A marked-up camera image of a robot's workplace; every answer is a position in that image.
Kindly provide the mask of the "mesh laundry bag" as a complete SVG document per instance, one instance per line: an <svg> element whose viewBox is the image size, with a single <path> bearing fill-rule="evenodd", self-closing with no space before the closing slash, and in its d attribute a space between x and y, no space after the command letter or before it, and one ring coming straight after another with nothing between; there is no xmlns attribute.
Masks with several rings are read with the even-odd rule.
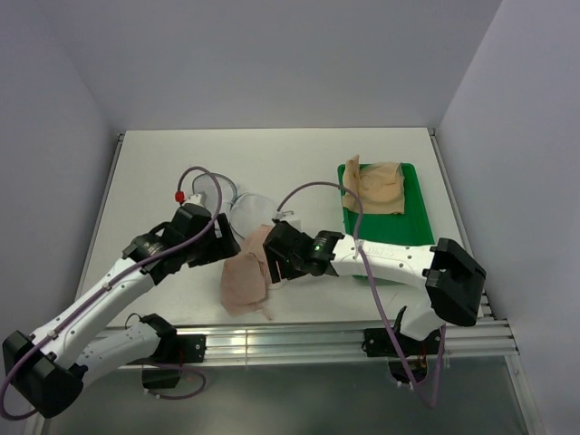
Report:
<svg viewBox="0 0 580 435"><path fill-rule="evenodd" d="M229 177L214 173L222 191L220 212L225 213L238 241L248 238L262 225L270 226L276 211L276 202L261 194L239 188ZM207 174L197 175L191 183L192 193L200 194L205 205L214 211L218 203L217 188Z"/></svg>

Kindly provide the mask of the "pink bra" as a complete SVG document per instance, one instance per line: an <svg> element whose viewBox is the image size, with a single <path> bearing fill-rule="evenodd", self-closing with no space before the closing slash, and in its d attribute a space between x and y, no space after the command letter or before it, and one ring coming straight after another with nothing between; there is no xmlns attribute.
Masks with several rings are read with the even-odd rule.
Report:
<svg viewBox="0 0 580 435"><path fill-rule="evenodd" d="M268 290L273 284L263 244L272 225L261 225L240 243L240 252L223 265L220 303L226 312L237 317L259 312L267 321L273 316L266 308Z"/></svg>

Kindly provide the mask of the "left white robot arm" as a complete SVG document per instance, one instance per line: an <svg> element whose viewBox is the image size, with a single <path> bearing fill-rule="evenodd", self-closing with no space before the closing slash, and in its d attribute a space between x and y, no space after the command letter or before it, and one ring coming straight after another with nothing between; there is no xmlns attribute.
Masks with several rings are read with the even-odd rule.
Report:
<svg viewBox="0 0 580 435"><path fill-rule="evenodd" d="M2 344L3 392L14 387L45 418L66 410L102 376L127 363L175 363L176 328L148 314L131 328L95 336L134 300L183 266L204 266L240 247L221 211L186 203L173 219L135 237L110 271L86 294L33 333L15 331Z"/></svg>

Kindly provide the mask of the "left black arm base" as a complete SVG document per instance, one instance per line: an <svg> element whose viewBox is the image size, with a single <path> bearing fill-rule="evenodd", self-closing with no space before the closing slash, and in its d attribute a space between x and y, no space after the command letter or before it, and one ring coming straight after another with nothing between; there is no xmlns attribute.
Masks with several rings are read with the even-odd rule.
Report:
<svg viewBox="0 0 580 435"><path fill-rule="evenodd" d="M154 353L143 360L152 368L141 370L141 384L150 391L170 390L178 386L179 381L191 378L200 381L198 391L207 385L207 377L196 370L186 371L190 363L202 363L206 351L206 336L203 334L180 335L163 338Z"/></svg>

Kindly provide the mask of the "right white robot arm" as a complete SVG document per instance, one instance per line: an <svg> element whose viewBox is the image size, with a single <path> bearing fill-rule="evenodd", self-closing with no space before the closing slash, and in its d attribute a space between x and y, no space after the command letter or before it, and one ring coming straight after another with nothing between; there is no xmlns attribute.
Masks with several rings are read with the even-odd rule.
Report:
<svg viewBox="0 0 580 435"><path fill-rule="evenodd" d="M392 331L394 347L412 353L444 324L474 326L487 273L456 241L400 246L321 231L316 237L279 221L263 244L271 280L310 276L366 276L422 292L406 305Z"/></svg>

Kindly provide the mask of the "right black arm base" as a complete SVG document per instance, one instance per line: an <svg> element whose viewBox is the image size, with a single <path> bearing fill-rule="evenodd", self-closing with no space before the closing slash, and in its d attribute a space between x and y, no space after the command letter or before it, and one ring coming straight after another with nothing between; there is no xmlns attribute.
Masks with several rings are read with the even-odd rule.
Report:
<svg viewBox="0 0 580 435"><path fill-rule="evenodd" d="M370 358L386 357L395 358L395 362L389 362L389 370L392 377L397 381L409 384L409 377L399 361L392 340L385 329L369 328L363 331L364 340L362 350ZM440 330L432 332L425 340L416 341L409 337L395 333L399 345L411 368L417 382L422 382L428 375L429 365L427 357L436 355L440 345Z"/></svg>

